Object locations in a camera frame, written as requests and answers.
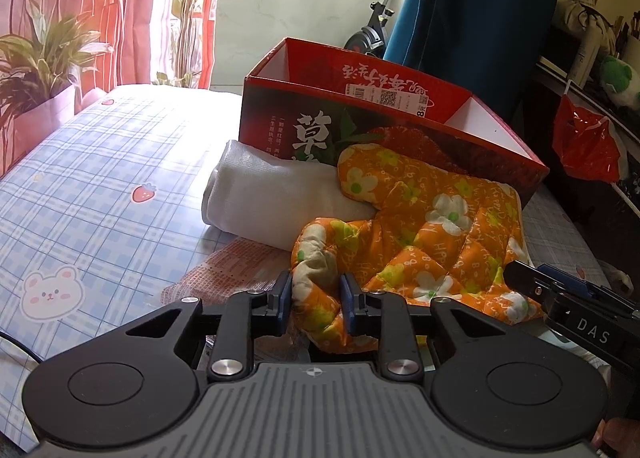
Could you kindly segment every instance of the bear face print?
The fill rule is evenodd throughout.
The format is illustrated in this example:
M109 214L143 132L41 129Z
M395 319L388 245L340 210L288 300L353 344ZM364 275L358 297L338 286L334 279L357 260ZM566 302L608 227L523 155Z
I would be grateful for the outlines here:
M70 265L60 267L53 276L31 273L24 280L20 310L36 323L62 319L76 311L84 301L84 285L78 270Z

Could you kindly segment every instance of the orange floral quilt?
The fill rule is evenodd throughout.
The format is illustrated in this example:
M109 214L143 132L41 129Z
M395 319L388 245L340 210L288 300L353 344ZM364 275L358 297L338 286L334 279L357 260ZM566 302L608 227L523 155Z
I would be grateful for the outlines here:
M338 160L342 192L378 209L372 220L317 218L293 248L293 314L322 350L376 348L350 337L340 313L338 277L353 273L364 291L383 289L428 305L448 295L505 323L540 314L502 278L512 260L530 264L520 198L510 186L450 173L379 145L354 145Z

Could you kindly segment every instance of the exercise bike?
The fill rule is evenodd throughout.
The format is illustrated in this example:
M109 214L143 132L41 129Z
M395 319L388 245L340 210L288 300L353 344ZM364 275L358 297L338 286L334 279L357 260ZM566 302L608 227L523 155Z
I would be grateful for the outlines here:
M387 34L386 22L394 12L388 9L389 0L373 2L370 7L373 11L366 27L353 34L344 45L346 50L353 50L361 54L382 58L385 55Z

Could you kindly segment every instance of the strawberry image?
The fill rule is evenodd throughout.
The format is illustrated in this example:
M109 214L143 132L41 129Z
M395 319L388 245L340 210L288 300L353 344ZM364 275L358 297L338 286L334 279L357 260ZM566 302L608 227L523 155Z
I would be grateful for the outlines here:
M156 187L152 183L139 185L131 193L131 200L135 203L143 203L151 200L156 195Z

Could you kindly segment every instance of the green plush toy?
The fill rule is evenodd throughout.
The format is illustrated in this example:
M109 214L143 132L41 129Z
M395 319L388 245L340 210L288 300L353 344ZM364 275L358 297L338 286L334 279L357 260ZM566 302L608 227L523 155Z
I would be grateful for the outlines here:
M631 65L607 56L600 66L600 85L614 105L640 110L640 76Z

